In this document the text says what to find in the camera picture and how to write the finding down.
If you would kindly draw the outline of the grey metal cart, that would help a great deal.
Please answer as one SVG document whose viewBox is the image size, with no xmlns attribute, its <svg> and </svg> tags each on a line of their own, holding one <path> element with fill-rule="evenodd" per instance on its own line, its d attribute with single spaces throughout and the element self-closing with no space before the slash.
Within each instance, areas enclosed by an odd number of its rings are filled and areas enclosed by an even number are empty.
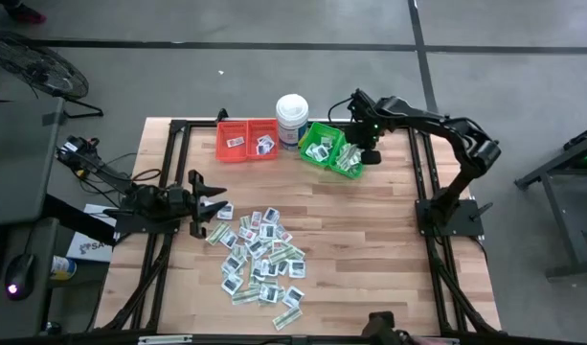
<svg viewBox="0 0 587 345">
<path fill-rule="evenodd" d="M 563 151 L 514 181 L 521 191 L 542 185 L 570 263 L 550 268 L 557 280 L 587 274 L 587 129 L 563 145 Z"/>
</svg>

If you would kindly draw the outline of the grey side desk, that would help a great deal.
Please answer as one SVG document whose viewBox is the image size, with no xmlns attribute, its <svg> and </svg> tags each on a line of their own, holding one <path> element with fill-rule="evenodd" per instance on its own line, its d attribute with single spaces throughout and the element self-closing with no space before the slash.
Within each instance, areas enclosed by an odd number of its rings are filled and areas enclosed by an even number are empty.
<svg viewBox="0 0 587 345">
<path fill-rule="evenodd" d="M 44 326 L 58 222 L 42 215 L 62 115 L 60 99 L 0 103 L 0 339 L 30 337 Z M 6 295 L 5 272 L 34 254 L 34 290 Z"/>
</svg>

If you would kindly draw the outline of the orange plastic mesh basket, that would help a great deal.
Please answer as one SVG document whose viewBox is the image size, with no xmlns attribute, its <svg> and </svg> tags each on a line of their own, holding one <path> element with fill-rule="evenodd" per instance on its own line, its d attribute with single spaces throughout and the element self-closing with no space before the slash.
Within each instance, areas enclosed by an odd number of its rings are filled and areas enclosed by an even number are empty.
<svg viewBox="0 0 587 345">
<path fill-rule="evenodd" d="M 257 154 L 258 139 L 263 135 L 270 135 L 275 145 L 270 147 L 268 154 Z M 247 128 L 246 153 L 251 160 L 269 160 L 278 156 L 278 123 L 276 120 L 249 120 Z"/>
<path fill-rule="evenodd" d="M 229 139 L 243 137 L 244 144 L 238 147 L 229 148 L 226 141 Z M 238 163 L 247 159 L 247 122 L 226 121 L 217 125 L 215 157 L 225 163 Z"/>
</svg>

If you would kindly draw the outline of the black floor fan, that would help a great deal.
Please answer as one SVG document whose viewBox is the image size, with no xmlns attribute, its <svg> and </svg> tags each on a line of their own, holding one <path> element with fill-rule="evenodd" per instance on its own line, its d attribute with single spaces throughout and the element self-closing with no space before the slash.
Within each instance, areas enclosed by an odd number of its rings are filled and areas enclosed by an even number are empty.
<svg viewBox="0 0 587 345">
<path fill-rule="evenodd" d="M 35 91 L 39 90 L 91 112 L 71 115 L 70 119 L 103 117 L 101 108 L 81 101 L 88 95 L 89 81 L 81 71 L 48 47 L 13 32 L 0 32 L 0 67 Z"/>
</svg>

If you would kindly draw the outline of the white blue yellow can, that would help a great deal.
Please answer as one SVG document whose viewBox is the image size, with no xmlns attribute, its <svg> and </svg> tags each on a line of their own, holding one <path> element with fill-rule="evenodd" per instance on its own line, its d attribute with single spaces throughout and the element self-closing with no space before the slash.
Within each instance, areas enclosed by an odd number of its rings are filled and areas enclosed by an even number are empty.
<svg viewBox="0 0 587 345">
<path fill-rule="evenodd" d="M 72 259 L 54 256 L 50 269 L 50 279 L 53 281 L 69 281 L 76 274 L 78 266 Z"/>
</svg>

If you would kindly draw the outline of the person's shoe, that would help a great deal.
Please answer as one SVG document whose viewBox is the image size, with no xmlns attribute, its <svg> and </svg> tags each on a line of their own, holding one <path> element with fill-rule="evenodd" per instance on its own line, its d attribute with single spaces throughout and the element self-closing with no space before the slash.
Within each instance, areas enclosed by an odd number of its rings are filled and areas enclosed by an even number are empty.
<svg viewBox="0 0 587 345">
<path fill-rule="evenodd" d="M 18 23 L 42 24 L 46 21 L 45 15 L 21 2 L 13 5 L 5 5 L 4 8 L 9 17 Z"/>
</svg>

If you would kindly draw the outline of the white disinfecting wipes canister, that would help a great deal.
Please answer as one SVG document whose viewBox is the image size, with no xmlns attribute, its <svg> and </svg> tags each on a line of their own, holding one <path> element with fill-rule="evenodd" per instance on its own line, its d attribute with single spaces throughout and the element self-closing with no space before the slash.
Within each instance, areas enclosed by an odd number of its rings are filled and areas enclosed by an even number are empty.
<svg viewBox="0 0 587 345">
<path fill-rule="evenodd" d="M 308 124 L 308 103 L 298 94 L 287 94 L 276 103 L 279 142 L 286 150 L 296 150 Z"/>
</svg>

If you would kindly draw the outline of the white printed cardboard box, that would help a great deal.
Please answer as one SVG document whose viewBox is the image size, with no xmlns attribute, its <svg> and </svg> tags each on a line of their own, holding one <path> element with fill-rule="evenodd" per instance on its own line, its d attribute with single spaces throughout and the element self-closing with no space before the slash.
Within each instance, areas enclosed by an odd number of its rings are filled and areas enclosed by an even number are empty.
<svg viewBox="0 0 587 345">
<path fill-rule="evenodd" d="M 106 209 L 108 209 L 108 206 L 87 203 L 84 207 L 84 212 L 94 219 L 99 219 L 101 222 L 114 227 L 117 221 L 103 212 Z M 76 232 L 65 257 L 74 260 L 110 263 L 112 252 L 113 247 L 111 245 L 93 240 L 86 235 Z"/>
</svg>

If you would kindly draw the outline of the black computer mouse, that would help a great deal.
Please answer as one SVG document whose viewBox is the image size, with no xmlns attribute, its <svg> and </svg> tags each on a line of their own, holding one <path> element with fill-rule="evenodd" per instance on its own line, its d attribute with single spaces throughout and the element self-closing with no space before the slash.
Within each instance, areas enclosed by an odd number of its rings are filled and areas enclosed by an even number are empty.
<svg viewBox="0 0 587 345">
<path fill-rule="evenodd" d="M 15 256 L 5 272 L 5 290 L 12 301 L 26 299 L 34 290 L 34 254 L 24 253 Z"/>
</svg>

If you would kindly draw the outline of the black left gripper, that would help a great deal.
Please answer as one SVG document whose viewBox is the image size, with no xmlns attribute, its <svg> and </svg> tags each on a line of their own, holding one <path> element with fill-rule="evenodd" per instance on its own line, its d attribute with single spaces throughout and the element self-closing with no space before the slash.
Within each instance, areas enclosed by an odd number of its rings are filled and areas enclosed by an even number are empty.
<svg viewBox="0 0 587 345">
<path fill-rule="evenodd" d="M 204 206 L 203 202 L 200 203 L 199 197 L 193 193 L 197 183 L 203 181 L 203 176 L 197 170 L 190 170 L 188 172 L 188 178 L 192 184 L 191 190 L 187 190 L 177 184 L 168 186 L 168 219 L 191 217 L 195 222 L 211 220 L 228 202 L 218 201 L 214 205 Z M 199 184 L 200 196 L 217 196 L 226 191 L 226 188 L 210 187 L 203 183 Z"/>
</svg>

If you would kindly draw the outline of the silver metal bracket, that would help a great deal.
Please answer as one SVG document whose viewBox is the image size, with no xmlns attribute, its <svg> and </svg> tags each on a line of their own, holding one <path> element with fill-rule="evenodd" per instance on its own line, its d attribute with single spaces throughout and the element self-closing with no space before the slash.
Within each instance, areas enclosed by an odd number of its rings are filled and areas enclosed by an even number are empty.
<svg viewBox="0 0 587 345">
<path fill-rule="evenodd" d="M 416 345 L 461 345 L 458 339 L 414 336 Z"/>
<path fill-rule="evenodd" d="M 137 345 L 186 345 L 192 344 L 191 334 L 157 334 L 140 336 Z"/>
</svg>

